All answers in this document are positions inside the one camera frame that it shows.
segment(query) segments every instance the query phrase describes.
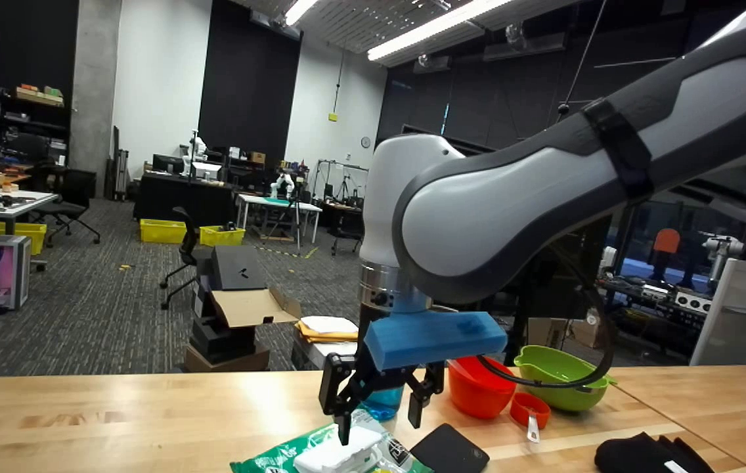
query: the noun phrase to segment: blue gripper attachment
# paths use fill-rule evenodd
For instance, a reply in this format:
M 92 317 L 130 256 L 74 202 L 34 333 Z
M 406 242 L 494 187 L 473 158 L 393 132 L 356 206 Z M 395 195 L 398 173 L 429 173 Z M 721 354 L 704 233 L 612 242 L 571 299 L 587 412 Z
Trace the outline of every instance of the blue gripper attachment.
M 393 313 L 368 327 L 366 345 L 380 371 L 494 354 L 507 333 L 490 313 Z

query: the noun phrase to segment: workbench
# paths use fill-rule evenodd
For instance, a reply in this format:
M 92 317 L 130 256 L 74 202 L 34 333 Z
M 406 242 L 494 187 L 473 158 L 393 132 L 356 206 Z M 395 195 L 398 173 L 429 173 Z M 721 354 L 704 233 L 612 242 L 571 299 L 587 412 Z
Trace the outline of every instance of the workbench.
M 439 424 L 491 455 L 490 471 L 595 471 L 608 438 L 680 436 L 716 471 L 746 471 L 746 367 L 617 367 L 588 416 L 554 416 L 528 445 L 507 412 L 491 424 L 433 396 L 424 429 L 393 424 L 414 446 Z M 228 471 L 331 424 L 320 373 L 0 379 L 0 471 Z

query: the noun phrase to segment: floor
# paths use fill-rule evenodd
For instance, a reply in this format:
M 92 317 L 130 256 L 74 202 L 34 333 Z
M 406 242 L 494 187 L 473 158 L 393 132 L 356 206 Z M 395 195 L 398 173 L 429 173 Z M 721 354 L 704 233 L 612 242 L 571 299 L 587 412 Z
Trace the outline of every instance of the floor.
M 176 248 L 143 245 L 131 202 L 95 200 L 88 219 L 102 242 L 77 227 L 42 256 L 46 273 L 29 273 L 26 308 L 0 316 L 0 375 L 52 373 L 176 373 L 189 340 L 192 296 L 179 294 L 160 311 L 160 277 L 179 266 Z M 247 240 L 242 260 L 264 278 L 299 299 L 306 316 L 357 317 L 357 256 L 331 236 L 293 253 L 293 245 Z M 257 328 L 257 345 L 272 350 L 272 367 L 290 371 L 293 327 Z M 567 345 L 582 357 L 600 352 Z M 640 340 L 620 336 L 615 366 L 680 363 Z

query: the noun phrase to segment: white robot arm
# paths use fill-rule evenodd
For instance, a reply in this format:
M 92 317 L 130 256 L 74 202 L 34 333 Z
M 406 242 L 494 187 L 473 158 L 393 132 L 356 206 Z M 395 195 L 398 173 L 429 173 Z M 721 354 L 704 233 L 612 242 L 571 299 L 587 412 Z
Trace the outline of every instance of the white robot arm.
M 360 400 L 411 383 L 411 421 L 422 424 L 443 392 L 443 363 L 490 354 L 504 336 L 475 313 L 424 313 L 424 294 L 483 299 L 563 233 L 745 156 L 746 14 L 686 59 L 500 152 L 462 158 L 443 136 L 385 141 L 360 248 L 364 340 L 356 357 L 327 361 L 324 412 L 348 441 Z

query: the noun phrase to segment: red bowl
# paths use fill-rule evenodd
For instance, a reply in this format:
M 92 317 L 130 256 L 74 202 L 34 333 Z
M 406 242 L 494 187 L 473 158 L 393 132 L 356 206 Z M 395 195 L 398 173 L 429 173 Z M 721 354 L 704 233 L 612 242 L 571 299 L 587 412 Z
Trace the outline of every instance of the red bowl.
M 490 373 L 479 357 L 457 357 L 449 363 L 449 401 L 473 417 L 494 421 L 511 401 L 515 386 Z
M 511 401 L 511 417 L 520 425 L 528 425 L 528 416 L 534 416 L 537 425 L 544 429 L 552 421 L 552 407 L 544 400 L 520 392 Z

